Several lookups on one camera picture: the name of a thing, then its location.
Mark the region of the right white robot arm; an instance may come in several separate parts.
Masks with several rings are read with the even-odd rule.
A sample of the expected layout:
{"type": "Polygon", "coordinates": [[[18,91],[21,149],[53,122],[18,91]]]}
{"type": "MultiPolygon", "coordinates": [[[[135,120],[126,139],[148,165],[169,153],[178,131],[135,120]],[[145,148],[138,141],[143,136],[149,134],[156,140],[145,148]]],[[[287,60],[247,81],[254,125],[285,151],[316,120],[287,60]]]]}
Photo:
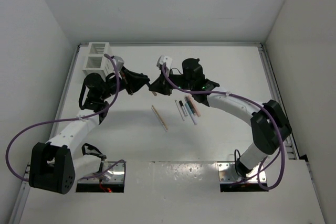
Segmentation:
{"type": "Polygon", "coordinates": [[[182,62],[183,72],[173,74],[172,59],[161,56],[157,61],[160,76],[150,85],[150,91],[170,95],[173,90],[188,93],[207,107],[222,110],[247,123],[252,130],[253,142],[232,165],[236,180],[243,179],[265,158],[279,151],[285,161],[283,142],[292,133],[289,120],[280,104],[274,100],[257,103],[225,90],[206,78],[199,59],[188,58],[182,62]]]}

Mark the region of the tan and white pencil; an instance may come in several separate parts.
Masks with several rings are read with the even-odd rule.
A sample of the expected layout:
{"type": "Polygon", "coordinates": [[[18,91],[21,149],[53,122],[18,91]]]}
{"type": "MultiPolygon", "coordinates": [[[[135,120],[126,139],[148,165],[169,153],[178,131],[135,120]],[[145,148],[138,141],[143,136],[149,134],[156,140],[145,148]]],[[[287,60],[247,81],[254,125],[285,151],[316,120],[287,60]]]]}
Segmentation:
{"type": "Polygon", "coordinates": [[[168,127],[167,127],[166,123],[164,122],[163,118],[160,116],[158,110],[155,108],[154,105],[151,105],[151,109],[152,109],[153,113],[155,114],[155,116],[157,117],[158,121],[163,126],[164,130],[167,132],[168,131],[168,127]]]}

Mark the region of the dark teal makeup pen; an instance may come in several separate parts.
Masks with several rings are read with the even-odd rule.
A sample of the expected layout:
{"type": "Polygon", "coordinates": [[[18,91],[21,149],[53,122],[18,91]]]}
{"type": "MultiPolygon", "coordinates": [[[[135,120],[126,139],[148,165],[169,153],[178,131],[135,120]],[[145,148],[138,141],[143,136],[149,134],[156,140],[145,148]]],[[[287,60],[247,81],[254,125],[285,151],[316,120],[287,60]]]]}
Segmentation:
{"type": "Polygon", "coordinates": [[[191,99],[190,99],[188,96],[185,96],[185,101],[186,101],[186,103],[188,104],[189,108],[191,109],[193,115],[194,115],[194,116],[197,116],[196,111],[195,111],[195,108],[194,108],[194,106],[193,106],[193,104],[192,104],[192,102],[191,102],[191,99]]]}

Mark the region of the clear tube black cap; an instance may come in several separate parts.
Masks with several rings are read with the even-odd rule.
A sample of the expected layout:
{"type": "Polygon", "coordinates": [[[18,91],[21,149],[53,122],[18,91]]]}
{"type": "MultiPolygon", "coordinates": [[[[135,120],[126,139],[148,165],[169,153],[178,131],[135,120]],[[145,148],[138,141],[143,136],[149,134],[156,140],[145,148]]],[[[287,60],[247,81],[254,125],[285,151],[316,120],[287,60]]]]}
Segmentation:
{"type": "Polygon", "coordinates": [[[187,110],[186,110],[186,108],[185,108],[185,106],[184,106],[182,100],[179,100],[178,103],[179,103],[179,105],[180,105],[180,107],[181,107],[181,110],[182,110],[183,115],[184,115],[185,117],[187,117],[187,116],[188,116],[188,112],[187,112],[187,110]]]}

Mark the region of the pink makeup stick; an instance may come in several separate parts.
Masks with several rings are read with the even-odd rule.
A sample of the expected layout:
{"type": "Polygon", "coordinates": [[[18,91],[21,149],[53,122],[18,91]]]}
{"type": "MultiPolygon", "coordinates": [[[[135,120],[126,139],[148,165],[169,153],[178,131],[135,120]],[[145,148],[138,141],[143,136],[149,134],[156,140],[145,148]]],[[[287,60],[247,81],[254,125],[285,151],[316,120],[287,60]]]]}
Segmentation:
{"type": "Polygon", "coordinates": [[[200,117],[201,114],[200,114],[199,109],[197,108],[196,103],[194,102],[192,96],[188,95],[188,98],[189,98],[189,100],[190,100],[190,102],[192,104],[192,107],[194,108],[195,114],[197,115],[197,117],[200,117]]]}

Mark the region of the lavender white makeup stick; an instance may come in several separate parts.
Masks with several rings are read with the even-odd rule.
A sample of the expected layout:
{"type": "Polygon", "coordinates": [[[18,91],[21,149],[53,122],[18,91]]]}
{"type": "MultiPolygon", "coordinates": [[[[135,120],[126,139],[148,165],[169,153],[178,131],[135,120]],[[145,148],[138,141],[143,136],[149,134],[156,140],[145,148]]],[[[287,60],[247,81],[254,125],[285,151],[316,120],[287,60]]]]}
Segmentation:
{"type": "Polygon", "coordinates": [[[191,117],[194,125],[197,125],[197,119],[194,116],[194,114],[193,114],[193,112],[192,112],[192,110],[191,110],[191,108],[190,108],[190,106],[189,106],[189,104],[187,102],[185,103],[185,107],[186,107],[186,109],[187,109],[187,111],[188,111],[188,113],[189,113],[189,115],[190,115],[190,117],[191,117]]]}

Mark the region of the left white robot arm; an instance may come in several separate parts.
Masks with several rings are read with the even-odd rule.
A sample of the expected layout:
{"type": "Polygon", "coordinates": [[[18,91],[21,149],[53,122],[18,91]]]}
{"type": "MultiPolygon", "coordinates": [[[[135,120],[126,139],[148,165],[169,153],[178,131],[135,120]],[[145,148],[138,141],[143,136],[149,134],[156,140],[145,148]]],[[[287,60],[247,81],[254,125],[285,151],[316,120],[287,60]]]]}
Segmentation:
{"type": "Polygon", "coordinates": [[[87,75],[82,84],[80,111],[75,121],[46,143],[37,143],[33,147],[30,187],[66,194],[76,181],[84,177],[102,176],[107,170],[106,156],[96,147],[84,143],[84,139],[107,116],[107,98],[116,96],[122,90],[132,95],[149,82],[148,76],[125,67],[105,78],[98,73],[87,75]]]}

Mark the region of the thin white liner pen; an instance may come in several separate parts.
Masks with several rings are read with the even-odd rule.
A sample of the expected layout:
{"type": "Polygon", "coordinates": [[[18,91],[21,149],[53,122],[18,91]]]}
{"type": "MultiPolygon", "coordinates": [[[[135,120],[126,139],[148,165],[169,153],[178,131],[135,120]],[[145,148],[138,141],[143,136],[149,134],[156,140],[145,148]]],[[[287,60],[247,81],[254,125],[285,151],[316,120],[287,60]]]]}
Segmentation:
{"type": "Polygon", "coordinates": [[[183,112],[182,112],[182,110],[181,110],[181,107],[180,107],[180,105],[179,105],[179,103],[178,103],[177,100],[175,100],[175,104],[176,104],[176,107],[177,107],[177,109],[178,109],[178,112],[179,112],[179,114],[180,114],[180,116],[181,116],[181,118],[182,118],[182,121],[185,121],[185,119],[184,119],[184,114],[183,114],[183,112]]]}

